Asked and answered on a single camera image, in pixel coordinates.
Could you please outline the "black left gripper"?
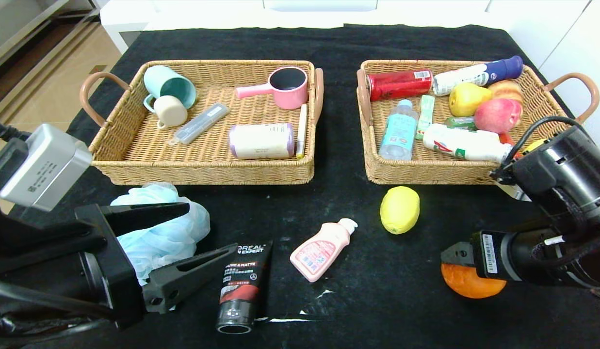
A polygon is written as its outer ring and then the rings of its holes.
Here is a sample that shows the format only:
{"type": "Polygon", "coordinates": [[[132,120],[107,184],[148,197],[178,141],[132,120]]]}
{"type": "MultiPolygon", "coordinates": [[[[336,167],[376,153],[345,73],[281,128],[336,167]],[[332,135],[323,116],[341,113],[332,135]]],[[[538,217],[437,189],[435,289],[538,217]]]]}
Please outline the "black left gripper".
{"type": "Polygon", "coordinates": [[[238,244],[155,269],[141,288],[117,237],[189,210],[182,202],[92,204],[76,208],[72,220],[44,227],[0,211],[0,331],[69,331],[106,322],[122,329],[146,311],[171,311],[222,272],[238,244]]]}

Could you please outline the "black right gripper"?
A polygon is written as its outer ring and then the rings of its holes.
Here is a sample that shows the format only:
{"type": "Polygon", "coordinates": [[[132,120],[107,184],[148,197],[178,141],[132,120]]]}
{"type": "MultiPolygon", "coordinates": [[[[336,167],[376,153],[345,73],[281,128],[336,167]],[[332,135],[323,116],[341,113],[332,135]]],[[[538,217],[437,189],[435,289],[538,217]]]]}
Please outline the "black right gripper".
{"type": "Polygon", "coordinates": [[[547,272],[531,256],[544,232],[481,230],[472,235],[471,243],[458,241],[442,251],[441,262],[475,267],[482,278],[545,285],[547,272]]]}

